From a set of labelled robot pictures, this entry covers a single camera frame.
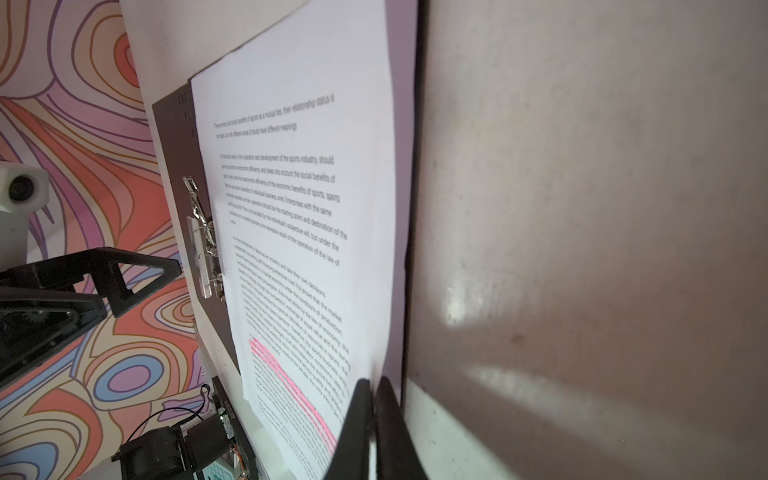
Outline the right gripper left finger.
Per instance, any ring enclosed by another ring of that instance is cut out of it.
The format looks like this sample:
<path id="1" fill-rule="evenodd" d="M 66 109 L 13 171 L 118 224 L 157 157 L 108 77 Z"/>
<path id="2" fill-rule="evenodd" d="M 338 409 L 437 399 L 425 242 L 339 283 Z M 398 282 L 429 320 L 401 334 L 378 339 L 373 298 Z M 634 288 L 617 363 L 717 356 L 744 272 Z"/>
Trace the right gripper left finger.
<path id="1" fill-rule="evenodd" d="M 325 480 L 367 480 L 373 427 L 373 396 L 368 379 L 357 381 Z"/>

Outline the paper sheet pink highlight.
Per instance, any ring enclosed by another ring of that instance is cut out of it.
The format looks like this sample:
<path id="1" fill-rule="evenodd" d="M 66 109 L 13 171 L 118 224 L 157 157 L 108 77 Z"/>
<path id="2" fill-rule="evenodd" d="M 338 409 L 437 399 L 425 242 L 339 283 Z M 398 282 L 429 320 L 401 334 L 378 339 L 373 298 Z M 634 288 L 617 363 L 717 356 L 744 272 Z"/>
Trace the paper sheet pink highlight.
<path id="1" fill-rule="evenodd" d="M 395 131 L 382 1 L 311 1 L 191 81 L 243 395 L 299 479 L 381 372 Z"/>

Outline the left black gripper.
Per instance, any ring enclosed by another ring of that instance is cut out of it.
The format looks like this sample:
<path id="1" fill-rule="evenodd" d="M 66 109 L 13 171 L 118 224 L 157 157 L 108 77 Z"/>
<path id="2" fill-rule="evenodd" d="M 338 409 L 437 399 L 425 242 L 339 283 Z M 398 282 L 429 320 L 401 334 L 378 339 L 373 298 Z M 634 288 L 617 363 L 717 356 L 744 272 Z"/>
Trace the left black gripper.
<path id="1" fill-rule="evenodd" d="M 121 267 L 159 269 L 151 283 L 130 289 Z M 119 317 L 182 274 L 179 261 L 101 247 L 10 268 L 1 273 L 1 388 L 42 365 L 107 317 Z M 97 295 L 75 293 L 88 275 Z"/>

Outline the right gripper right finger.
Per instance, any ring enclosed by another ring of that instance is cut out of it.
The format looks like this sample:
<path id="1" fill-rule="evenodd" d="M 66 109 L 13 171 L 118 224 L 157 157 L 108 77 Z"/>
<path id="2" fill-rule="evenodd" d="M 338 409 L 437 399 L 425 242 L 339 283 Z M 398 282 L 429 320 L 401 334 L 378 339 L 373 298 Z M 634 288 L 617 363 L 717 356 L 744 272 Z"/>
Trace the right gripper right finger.
<path id="1" fill-rule="evenodd" d="M 394 388 L 382 377 L 373 399 L 376 437 L 376 478 L 427 480 L 409 434 Z"/>

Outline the white RAY file folder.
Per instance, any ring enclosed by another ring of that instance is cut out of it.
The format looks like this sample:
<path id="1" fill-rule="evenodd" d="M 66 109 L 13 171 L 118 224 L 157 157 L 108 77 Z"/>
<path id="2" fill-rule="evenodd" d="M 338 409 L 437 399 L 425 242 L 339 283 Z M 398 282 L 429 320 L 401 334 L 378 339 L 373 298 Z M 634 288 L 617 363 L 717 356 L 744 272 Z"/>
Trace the white RAY file folder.
<path id="1" fill-rule="evenodd" d="M 198 187 L 198 203 L 208 220 L 212 219 L 212 208 L 208 195 L 203 159 L 198 143 L 194 99 L 191 84 L 186 83 L 152 105 L 156 120 L 160 144 L 168 169 L 170 188 L 182 228 L 182 238 L 190 263 L 190 270 L 195 290 L 207 318 L 210 320 L 217 337 L 235 366 L 238 366 L 237 354 L 229 316 L 224 301 L 217 295 L 203 297 L 200 274 L 205 267 L 198 266 L 197 255 L 202 252 L 195 246 L 195 237 L 190 231 L 189 221 L 194 219 L 193 201 L 189 189 L 184 183 L 186 177 L 192 178 Z"/>

